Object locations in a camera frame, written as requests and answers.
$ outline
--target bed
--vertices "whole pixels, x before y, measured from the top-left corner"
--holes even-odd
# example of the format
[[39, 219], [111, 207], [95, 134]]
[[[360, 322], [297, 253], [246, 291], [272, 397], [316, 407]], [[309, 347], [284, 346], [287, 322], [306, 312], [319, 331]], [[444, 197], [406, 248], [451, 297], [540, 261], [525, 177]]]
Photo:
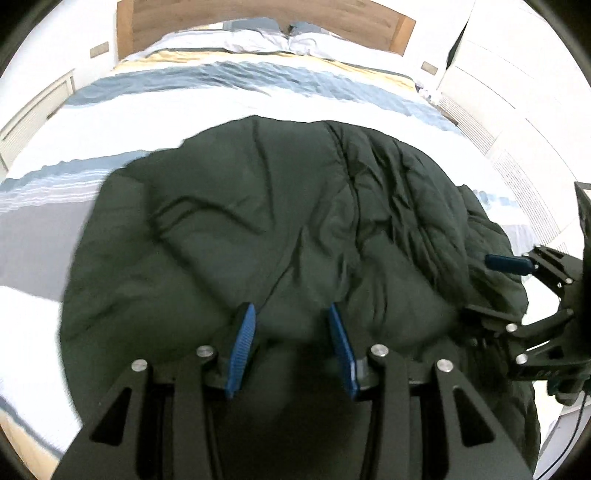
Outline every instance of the bed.
[[56, 338], [72, 253], [105, 177], [137, 158], [250, 115], [345, 122], [418, 148], [468, 185], [515, 254], [536, 243], [513, 192], [418, 95], [403, 57], [312, 27], [284, 35], [258, 19], [166, 35], [70, 97], [0, 184], [0, 410], [50, 465], [39, 477], [80, 429]]

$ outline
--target comforter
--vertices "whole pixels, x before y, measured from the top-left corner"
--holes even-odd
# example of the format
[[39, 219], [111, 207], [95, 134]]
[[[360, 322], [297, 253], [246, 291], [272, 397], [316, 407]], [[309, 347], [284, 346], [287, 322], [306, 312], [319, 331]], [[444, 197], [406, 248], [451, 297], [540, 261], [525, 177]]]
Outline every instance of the comforter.
[[452, 360], [532, 469], [529, 383], [471, 346], [459, 309], [521, 317], [519, 277], [485, 268], [506, 234], [416, 148], [336, 121], [251, 116], [115, 170], [100, 188], [63, 300], [61, 357], [83, 421], [133, 360], [204, 343], [244, 301], [264, 350], [215, 422], [228, 479], [357, 478], [369, 424], [342, 391], [326, 310], [344, 301], [377, 342]]

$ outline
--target metal screw head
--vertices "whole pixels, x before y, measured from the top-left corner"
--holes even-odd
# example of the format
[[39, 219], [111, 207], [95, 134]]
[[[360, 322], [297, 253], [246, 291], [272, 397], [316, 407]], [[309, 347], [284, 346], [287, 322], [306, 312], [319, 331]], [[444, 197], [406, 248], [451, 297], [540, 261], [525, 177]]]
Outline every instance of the metal screw head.
[[519, 355], [517, 355], [515, 357], [515, 363], [517, 365], [524, 365], [527, 363], [527, 354], [526, 353], [520, 353]]
[[146, 370], [146, 368], [148, 368], [148, 362], [143, 358], [138, 358], [137, 360], [134, 360], [134, 362], [131, 364], [131, 369], [134, 372], [143, 372], [144, 370]]
[[437, 368], [442, 372], [448, 374], [453, 370], [453, 363], [449, 360], [442, 358], [441, 360], [437, 360]]
[[375, 345], [372, 345], [370, 350], [375, 356], [386, 356], [390, 352], [388, 347], [382, 345], [381, 343], [376, 343]]
[[209, 358], [213, 355], [214, 351], [211, 345], [202, 345], [197, 348], [197, 356], [199, 358]]

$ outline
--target blue stripe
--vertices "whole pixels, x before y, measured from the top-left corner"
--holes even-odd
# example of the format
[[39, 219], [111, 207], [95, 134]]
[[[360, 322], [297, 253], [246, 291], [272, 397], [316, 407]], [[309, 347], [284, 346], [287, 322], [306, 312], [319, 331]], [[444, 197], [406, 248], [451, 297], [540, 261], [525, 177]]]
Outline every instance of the blue stripe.
[[266, 95], [268, 92], [265, 89], [278, 87], [304, 96], [320, 95], [356, 103], [371, 103], [384, 110], [414, 116], [427, 125], [463, 136], [455, 125], [430, 105], [413, 102], [375, 85], [356, 82], [342, 75], [269, 62], [224, 61], [200, 66], [120, 73], [81, 88], [68, 99], [66, 107], [106, 102], [121, 95], [204, 87], [243, 89]]
[[137, 150], [134, 152], [125, 152], [108, 157], [89, 158], [87, 160], [71, 160], [68, 162], [59, 162], [57, 165], [48, 165], [40, 170], [32, 171], [20, 179], [5, 179], [0, 183], [0, 193], [10, 192], [14, 189], [22, 188], [34, 180], [51, 179], [64, 174], [76, 174], [90, 172], [93, 170], [113, 171], [117, 168], [125, 167], [129, 162], [136, 158], [145, 157], [150, 152]]
[[0, 395], [0, 410], [4, 410], [10, 418], [14, 420], [14, 423], [22, 427], [27, 434], [32, 437], [39, 445], [41, 445], [45, 450], [51, 452], [54, 456], [58, 459], [61, 459], [64, 456], [64, 452], [54, 447], [51, 443], [46, 442], [42, 437], [40, 437], [35, 430], [33, 430], [29, 424], [21, 418], [21, 416], [17, 413], [17, 411], [13, 408], [8, 401]]

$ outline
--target white wall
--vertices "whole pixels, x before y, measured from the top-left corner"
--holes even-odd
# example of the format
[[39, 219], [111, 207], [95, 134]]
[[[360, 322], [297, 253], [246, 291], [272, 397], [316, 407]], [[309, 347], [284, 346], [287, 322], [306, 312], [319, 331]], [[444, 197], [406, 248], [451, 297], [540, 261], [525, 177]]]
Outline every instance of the white wall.
[[547, 22], [522, 0], [476, 0], [441, 91], [509, 152], [582, 254], [573, 182], [591, 181], [591, 87]]
[[[416, 81], [434, 90], [446, 69], [447, 55], [466, 25], [475, 0], [374, 0], [416, 20], [404, 52], [417, 69]], [[421, 70], [426, 61], [438, 68], [435, 76]]]
[[[0, 77], [0, 128], [35, 95], [74, 70], [79, 89], [117, 61], [117, 0], [63, 0], [29, 34]], [[89, 50], [109, 42], [109, 52]]]

